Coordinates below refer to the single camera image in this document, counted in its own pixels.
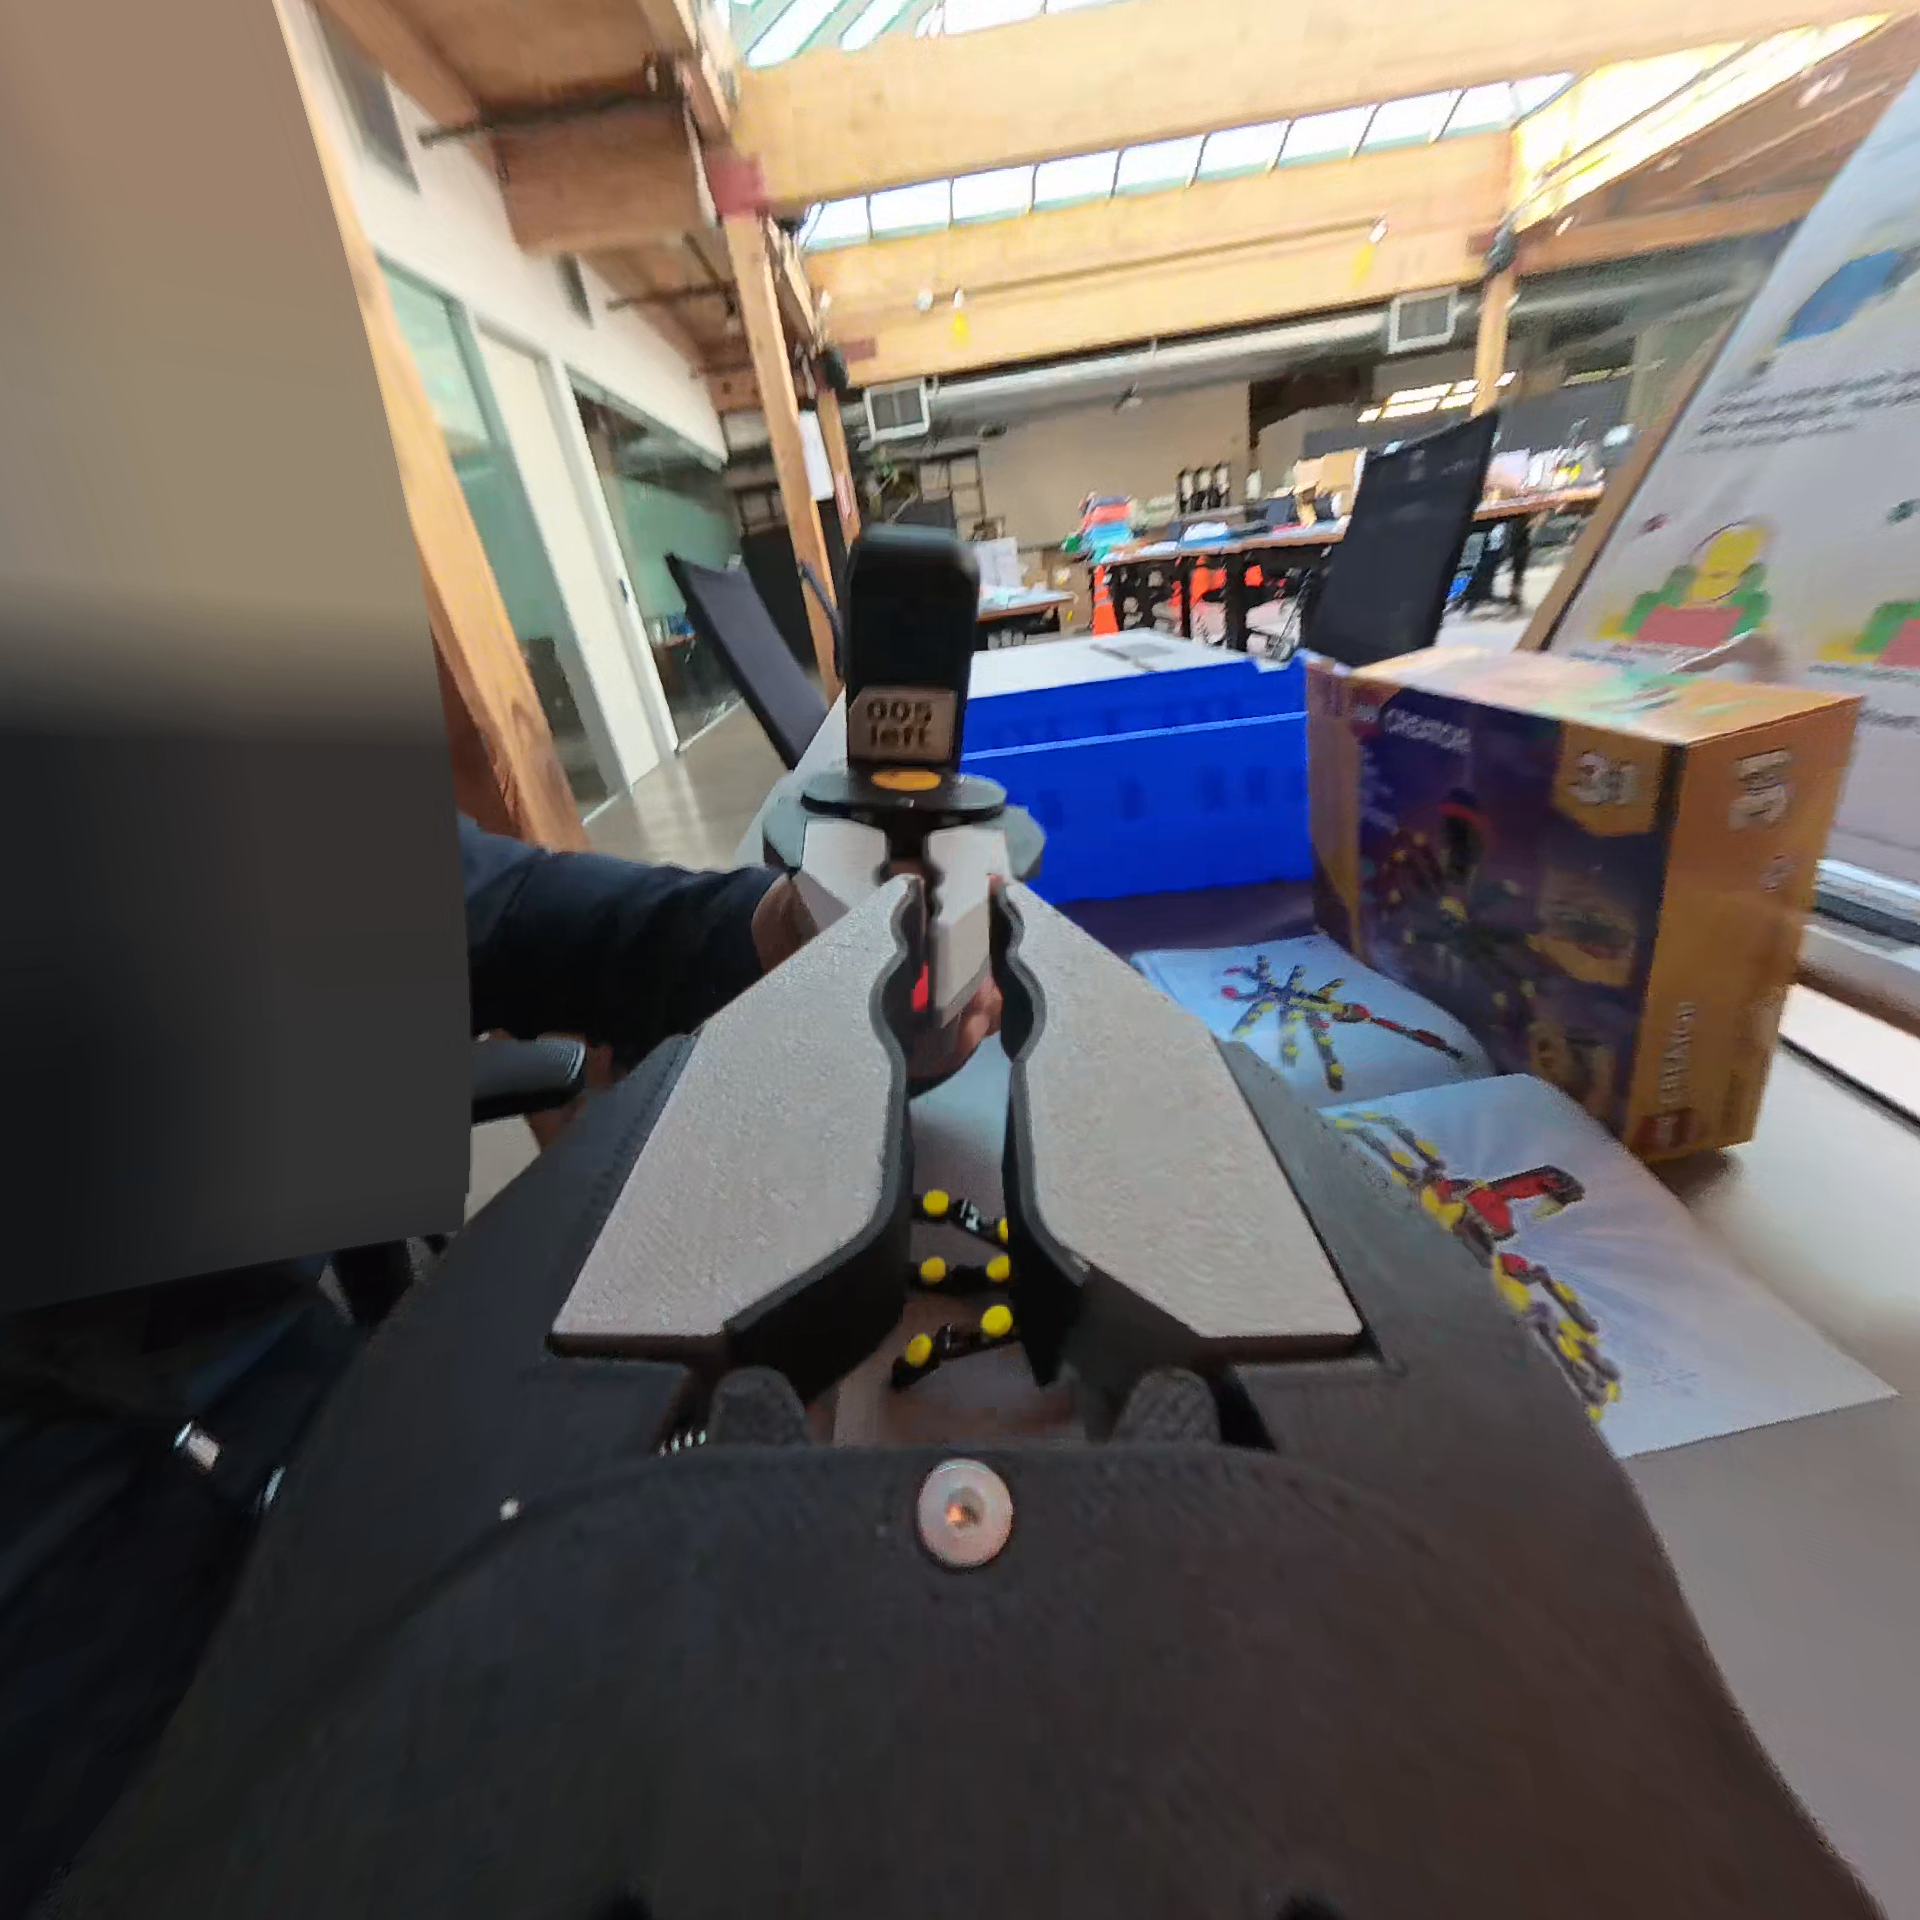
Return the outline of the printed instruction sheet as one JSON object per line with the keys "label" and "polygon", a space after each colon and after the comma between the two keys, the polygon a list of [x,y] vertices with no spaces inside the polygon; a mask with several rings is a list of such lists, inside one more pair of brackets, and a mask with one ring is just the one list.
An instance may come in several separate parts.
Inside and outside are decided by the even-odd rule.
{"label": "printed instruction sheet", "polygon": [[1725,334],[1549,647],[1854,700],[1830,857],[1914,886],[1914,80]]}

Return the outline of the person's left hand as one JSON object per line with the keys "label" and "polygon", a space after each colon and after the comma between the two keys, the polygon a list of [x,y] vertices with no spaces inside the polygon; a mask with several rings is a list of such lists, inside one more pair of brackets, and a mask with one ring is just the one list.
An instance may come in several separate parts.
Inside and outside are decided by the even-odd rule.
{"label": "person's left hand", "polygon": [[[764,976],[775,975],[818,934],[800,899],[794,875],[778,875],[751,912],[751,946]],[[908,1078],[919,1089],[938,1087],[1000,1031],[1000,988],[984,976],[967,1007],[944,1027],[924,1027],[904,1048]]]}

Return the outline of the blue plastic bin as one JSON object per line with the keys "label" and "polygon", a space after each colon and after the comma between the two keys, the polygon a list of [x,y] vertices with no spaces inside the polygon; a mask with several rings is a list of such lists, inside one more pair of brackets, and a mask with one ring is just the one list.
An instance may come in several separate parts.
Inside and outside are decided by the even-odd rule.
{"label": "blue plastic bin", "polygon": [[1045,834],[1053,905],[1305,883],[1305,662],[1146,632],[973,657],[964,769]]}

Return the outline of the metal air duct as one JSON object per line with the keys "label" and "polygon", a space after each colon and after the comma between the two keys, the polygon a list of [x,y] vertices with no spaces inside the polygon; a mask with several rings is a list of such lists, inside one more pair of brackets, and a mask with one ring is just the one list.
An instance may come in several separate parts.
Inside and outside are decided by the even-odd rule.
{"label": "metal air duct", "polygon": [[928,414],[935,419],[999,417],[1023,406],[1079,403],[1096,393],[1120,395],[1134,388],[1165,386],[1186,375],[1208,382],[1303,364],[1327,352],[1381,350],[1389,312],[1391,305],[1367,305],[1306,321],[1242,328],[1207,338],[1153,340],[1045,367],[938,375],[926,385]]}

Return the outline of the lego instruction booklet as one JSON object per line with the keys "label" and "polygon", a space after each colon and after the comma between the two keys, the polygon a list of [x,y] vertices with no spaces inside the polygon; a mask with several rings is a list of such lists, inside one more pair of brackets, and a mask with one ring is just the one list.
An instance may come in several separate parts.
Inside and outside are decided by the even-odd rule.
{"label": "lego instruction booklet", "polygon": [[1276,1068],[1377,1186],[1471,1255],[1616,1456],[1894,1399],[1592,1115],[1497,1068],[1450,1014],[1327,935],[1134,966]]}

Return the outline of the white rounded flat pad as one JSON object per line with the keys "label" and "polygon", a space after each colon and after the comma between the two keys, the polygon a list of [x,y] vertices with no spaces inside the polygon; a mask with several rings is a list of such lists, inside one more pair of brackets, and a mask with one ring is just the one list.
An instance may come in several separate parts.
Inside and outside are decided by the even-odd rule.
{"label": "white rounded flat pad", "polygon": [[1861,1098],[1917,1127],[1917,1039],[1844,999],[1786,990],[1781,1043]]}

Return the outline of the long workbench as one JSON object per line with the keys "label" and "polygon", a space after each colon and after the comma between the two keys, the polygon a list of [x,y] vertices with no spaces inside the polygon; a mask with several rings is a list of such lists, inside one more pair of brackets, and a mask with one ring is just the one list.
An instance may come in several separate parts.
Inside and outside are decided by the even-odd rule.
{"label": "long workbench", "polygon": [[1270,598],[1276,580],[1294,571],[1306,574],[1306,588],[1296,590],[1296,624],[1290,641],[1303,644],[1303,623],[1311,607],[1316,576],[1327,552],[1343,537],[1348,519],[1314,524],[1305,530],[1265,530],[1262,536],[1218,543],[1160,543],[1122,547],[1092,566],[1092,633],[1122,633],[1132,627],[1127,607],[1136,607],[1141,623],[1149,623],[1156,598],[1151,586],[1170,588],[1178,601],[1178,639],[1193,635],[1193,609],[1207,588],[1223,590],[1223,644],[1246,654],[1252,607]]}

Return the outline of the person's left forearm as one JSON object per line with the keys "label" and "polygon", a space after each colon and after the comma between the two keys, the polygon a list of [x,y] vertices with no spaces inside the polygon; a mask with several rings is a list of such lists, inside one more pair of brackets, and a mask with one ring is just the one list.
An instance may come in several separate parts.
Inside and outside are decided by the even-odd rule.
{"label": "person's left forearm", "polygon": [[634,1068],[764,971],[766,868],[685,872],[521,844],[458,817],[473,1036],[575,1039]]}

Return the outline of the black yellow lego scorpion model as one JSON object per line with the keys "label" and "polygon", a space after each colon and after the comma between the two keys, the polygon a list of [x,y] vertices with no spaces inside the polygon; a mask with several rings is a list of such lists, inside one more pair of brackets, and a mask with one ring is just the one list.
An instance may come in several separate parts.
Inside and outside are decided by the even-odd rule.
{"label": "black yellow lego scorpion model", "polygon": [[911,1334],[894,1355],[886,1385],[902,1395],[942,1369],[1000,1354],[1017,1343],[1013,1225],[970,1198],[928,1186],[911,1195],[911,1225],[969,1240],[977,1255],[910,1255],[908,1299],[937,1300],[944,1320]]}

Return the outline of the person's black chair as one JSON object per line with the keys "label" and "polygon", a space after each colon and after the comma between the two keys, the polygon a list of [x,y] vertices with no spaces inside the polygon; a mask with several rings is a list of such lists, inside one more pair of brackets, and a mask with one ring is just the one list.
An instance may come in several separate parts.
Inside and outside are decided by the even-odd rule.
{"label": "person's black chair", "polygon": [[588,1083],[589,1049],[573,1039],[471,1040],[471,1126],[556,1113]]}

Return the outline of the lego set box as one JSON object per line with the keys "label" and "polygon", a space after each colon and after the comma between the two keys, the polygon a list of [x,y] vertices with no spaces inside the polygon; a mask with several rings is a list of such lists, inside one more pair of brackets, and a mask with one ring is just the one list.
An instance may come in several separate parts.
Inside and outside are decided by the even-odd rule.
{"label": "lego set box", "polygon": [[1473,647],[1303,683],[1316,927],[1641,1162],[1746,1143],[1861,700]]}

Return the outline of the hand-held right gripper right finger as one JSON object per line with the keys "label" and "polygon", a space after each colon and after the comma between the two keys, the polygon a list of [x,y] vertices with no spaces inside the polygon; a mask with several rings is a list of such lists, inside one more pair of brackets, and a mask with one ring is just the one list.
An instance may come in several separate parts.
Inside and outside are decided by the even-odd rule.
{"label": "hand-held right gripper right finger", "polygon": [[1357,1350],[1359,1312],[1228,1049],[1029,888],[996,899],[1000,1195],[1032,1378]]}

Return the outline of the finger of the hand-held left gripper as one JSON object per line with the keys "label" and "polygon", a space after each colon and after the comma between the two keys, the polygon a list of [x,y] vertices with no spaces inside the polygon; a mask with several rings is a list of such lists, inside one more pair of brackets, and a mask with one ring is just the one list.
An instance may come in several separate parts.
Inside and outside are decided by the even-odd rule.
{"label": "finger of the hand-held left gripper", "polygon": [[895,878],[886,833],[872,824],[805,824],[791,873],[808,934],[823,937]]}
{"label": "finger of the hand-held left gripper", "polygon": [[937,830],[919,857],[928,883],[928,1016],[954,1027],[992,970],[1000,830]]}

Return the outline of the wooden post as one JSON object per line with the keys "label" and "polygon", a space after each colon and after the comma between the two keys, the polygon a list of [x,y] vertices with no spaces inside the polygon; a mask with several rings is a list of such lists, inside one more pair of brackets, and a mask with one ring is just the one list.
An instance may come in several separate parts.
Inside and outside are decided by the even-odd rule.
{"label": "wooden post", "polygon": [[296,56],[294,18],[276,6],[319,170],[343,238],[375,382],[389,420],[436,651],[455,801],[482,828],[544,848],[585,851],[588,834],[536,687],[495,588],[486,550],[452,470],[393,291],[354,204],[319,97]]}

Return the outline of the instruction sheet on clipboard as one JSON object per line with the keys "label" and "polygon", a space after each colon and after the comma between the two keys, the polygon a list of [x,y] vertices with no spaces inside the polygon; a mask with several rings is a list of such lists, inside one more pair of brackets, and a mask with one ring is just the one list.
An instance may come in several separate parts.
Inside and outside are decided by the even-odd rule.
{"label": "instruction sheet on clipboard", "polygon": [[1599,503],[1596,513],[1588,516],[1585,530],[1573,543],[1573,552],[1565,566],[1559,570],[1551,588],[1546,590],[1545,599],[1530,612],[1524,633],[1518,641],[1519,654],[1538,654],[1551,644],[1553,635],[1559,633],[1570,603],[1576,599],[1581,586],[1592,574],[1598,561],[1601,561],[1616,539],[1618,524],[1624,510],[1634,503],[1637,494],[1641,492],[1647,470],[1657,465],[1673,426],[1684,417],[1692,398],[1696,395],[1698,385],[1711,370],[1711,364],[1719,356],[1719,345],[1706,343],[1703,345],[1684,367],[1684,370],[1673,382],[1665,409],[1657,417],[1657,420],[1637,438],[1624,465],[1621,471],[1610,474],[1599,492]]}

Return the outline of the black mesh office chair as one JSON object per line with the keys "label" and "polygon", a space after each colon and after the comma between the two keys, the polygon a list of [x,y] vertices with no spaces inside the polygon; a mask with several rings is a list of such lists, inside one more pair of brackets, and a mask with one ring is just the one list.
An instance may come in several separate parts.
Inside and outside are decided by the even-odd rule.
{"label": "black mesh office chair", "polygon": [[1498,424],[1493,409],[1369,458],[1303,616],[1306,654],[1361,668],[1432,644]]}

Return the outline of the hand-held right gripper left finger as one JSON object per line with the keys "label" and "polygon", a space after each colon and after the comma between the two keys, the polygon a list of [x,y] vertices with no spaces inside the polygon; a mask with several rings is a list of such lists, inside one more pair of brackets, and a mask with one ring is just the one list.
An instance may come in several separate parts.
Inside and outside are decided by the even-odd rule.
{"label": "hand-held right gripper left finger", "polygon": [[549,1331],[561,1355],[834,1390],[904,1305],[921,888],[886,881],[684,1049]]}

